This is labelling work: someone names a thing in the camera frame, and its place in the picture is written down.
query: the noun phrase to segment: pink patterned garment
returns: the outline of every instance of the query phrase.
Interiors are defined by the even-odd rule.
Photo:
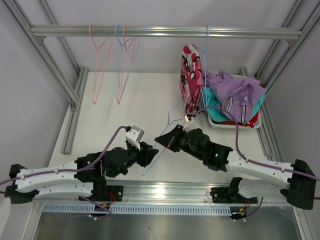
[[[194,45],[183,47],[180,89],[186,114],[193,114],[199,110],[204,86],[199,52]]]

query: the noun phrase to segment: white table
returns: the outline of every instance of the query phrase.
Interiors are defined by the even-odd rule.
[[[102,73],[97,74],[97,86]],[[168,112],[170,119],[184,116],[183,101],[179,87],[180,75],[176,73],[131,73],[120,105],[117,104],[118,73],[105,73],[104,82],[97,104],[93,104],[94,72],[90,72],[78,120],[72,154],[63,155],[61,146],[67,127],[69,112],[67,111],[60,134],[58,136],[49,166],[58,166],[75,161],[89,153],[102,151],[119,126],[135,125],[144,130],[142,141],[154,145],[154,138],[165,129]],[[212,142],[235,148],[234,129],[212,128],[206,113],[196,117],[196,123],[202,128]],[[172,130],[176,123],[168,127]],[[114,147],[126,147],[125,131],[122,130],[112,143]],[[239,134],[239,147],[247,155],[266,159],[255,129],[243,129]],[[156,181],[180,183],[229,183],[232,173],[209,170],[198,159],[184,153],[173,153],[165,150],[162,156],[142,176],[143,168],[135,164],[127,175],[119,175],[117,180]]]

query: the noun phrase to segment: teal clothing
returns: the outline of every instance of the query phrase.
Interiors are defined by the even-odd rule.
[[[218,101],[218,99],[215,97],[214,93],[211,91],[210,87],[206,87],[204,89],[204,93],[203,93],[204,97],[207,97],[207,104],[208,107],[220,107],[222,108],[220,102]],[[265,96],[266,94],[264,93],[259,101],[254,105],[253,107],[253,111],[252,111],[252,116],[250,119],[252,119],[257,112],[259,111],[259,109],[261,108],[262,103],[265,100]],[[215,122],[224,122],[224,121],[230,121],[229,118],[227,118],[226,115],[224,115],[221,110],[219,109],[215,109],[215,108],[208,108],[206,109],[207,113],[211,116],[211,118],[213,119],[213,121]]]

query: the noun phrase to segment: white plastic basket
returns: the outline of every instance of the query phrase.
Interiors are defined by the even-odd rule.
[[[247,76],[242,76],[242,75],[232,75],[235,79],[245,79],[247,78]],[[215,128],[225,128],[225,129],[235,129],[236,125],[226,125],[226,124],[218,124],[218,123],[214,123],[211,119],[211,116],[207,113],[208,115],[208,121],[209,124]],[[261,116],[260,116],[260,112],[259,112],[259,116],[257,121],[254,124],[254,127],[249,127],[249,126],[239,126],[239,129],[258,129],[261,127],[262,125],[262,120],[261,120]]]

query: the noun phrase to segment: purple shirt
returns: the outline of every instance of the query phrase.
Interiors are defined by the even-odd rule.
[[[260,86],[261,82],[251,77],[235,79],[223,69],[220,69],[217,76],[209,71],[205,73],[206,85],[211,88],[222,108],[229,111],[237,122],[248,123],[255,104],[266,92],[266,89]]]

